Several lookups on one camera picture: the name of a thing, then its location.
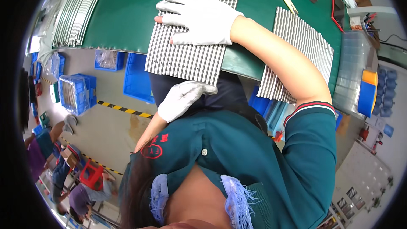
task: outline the red plastic stool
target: red plastic stool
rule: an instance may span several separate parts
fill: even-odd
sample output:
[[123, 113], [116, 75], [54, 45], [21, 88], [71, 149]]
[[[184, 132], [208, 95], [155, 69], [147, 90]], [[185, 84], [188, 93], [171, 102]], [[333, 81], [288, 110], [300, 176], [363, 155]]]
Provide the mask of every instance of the red plastic stool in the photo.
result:
[[88, 162], [79, 176], [79, 180], [93, 190], [101, 191], [103, 188], [102, 173], [104, 168], [102, 166], [94, 167], [90, 164], [90, 162], [91, 160], [88, 159]]

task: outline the white glove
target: white glove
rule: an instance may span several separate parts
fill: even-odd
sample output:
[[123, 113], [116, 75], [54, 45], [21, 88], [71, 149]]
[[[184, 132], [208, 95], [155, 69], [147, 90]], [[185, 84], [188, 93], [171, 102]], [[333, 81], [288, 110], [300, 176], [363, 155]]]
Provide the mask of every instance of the white glove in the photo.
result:
[[158, 107], [158, 115], [167, 123], [183, 115], [202, 94], [214, 95], [218, 88], [205, 83], [187, 80], [174, 85]]
[[165, 0], [158, 2], [155, 8], [180, 14], [164, 14], [163, 24], [189, 29], [189, 32], [174, 34], [174, 44], [231, 45], [231, 26], [237, 16], [244, 16], [219, 0]]

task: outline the workbench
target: workbench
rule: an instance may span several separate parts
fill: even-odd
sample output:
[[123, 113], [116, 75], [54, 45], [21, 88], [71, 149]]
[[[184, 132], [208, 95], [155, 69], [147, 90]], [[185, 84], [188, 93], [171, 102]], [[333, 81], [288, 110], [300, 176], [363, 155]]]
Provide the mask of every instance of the workbench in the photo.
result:
[[[125, 52], [147, 53], [154, 17], [155, 4], [161, 0], [99, 0], [85, 34], [82, 48], [114, 49]], [[341, 48], [341, 32], [331, 20], [332, 0], [291, 0], [299, 17], [315, 28], [334, 48], [329, 80], [331, 94], [335, 89]], [[248, 18], [273, 30], [276, 7], [288, 9], [283, 0], [239, 0], [236, 10]], [[345, 13], [344, 29], [349, 28]], [[264, 63], [238, 44], [227, 46], [222, 70], [260, 80]]]

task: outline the blue frayed fabric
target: blue frayed fabric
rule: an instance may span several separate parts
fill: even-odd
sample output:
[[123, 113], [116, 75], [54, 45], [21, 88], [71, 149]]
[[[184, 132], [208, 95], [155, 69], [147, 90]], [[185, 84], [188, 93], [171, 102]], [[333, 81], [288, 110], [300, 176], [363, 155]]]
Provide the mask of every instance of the blue frayed fabric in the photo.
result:
[[248, 200], [255, 200], [256, 191], [247, 190], [240, 181], [231, 176], [221, 176], [223, 186], [227, 193], [225, 210], [230, 217], [233, 229], [253, 229], [250, 214], [254, 214]]
[[164, 208], [168, 201], [167, 175], [160, 174], [155, 177], [151, 185], [150, 211], [155, 220], [164, 225]]

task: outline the striped sleeve cuff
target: striped sleeve cuff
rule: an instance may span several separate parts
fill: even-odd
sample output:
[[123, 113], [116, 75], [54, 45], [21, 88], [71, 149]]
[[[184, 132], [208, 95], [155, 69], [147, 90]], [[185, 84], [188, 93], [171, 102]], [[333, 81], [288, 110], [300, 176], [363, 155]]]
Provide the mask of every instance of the striped sleeve cuff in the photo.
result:
[[285, 118], [285, 120], [284, 120], [284, 128], [287, 125], [288, 120], [290, 120], [294, 115], [298, 114], [300, 111], [310, 109], [310, 108], [323, 108], [323, 109], [326, 109], [326, 111], [329, 114], [332, 114], [335, 117], [335, 109], [329, 103], [319, 102], [319, 101], [305, 103], [305, 104], [301, 104], [300, 106], [298, 106], [297, 109], [295, 109], [295, 111], [292, 114], [288, 115], [287, 118]]

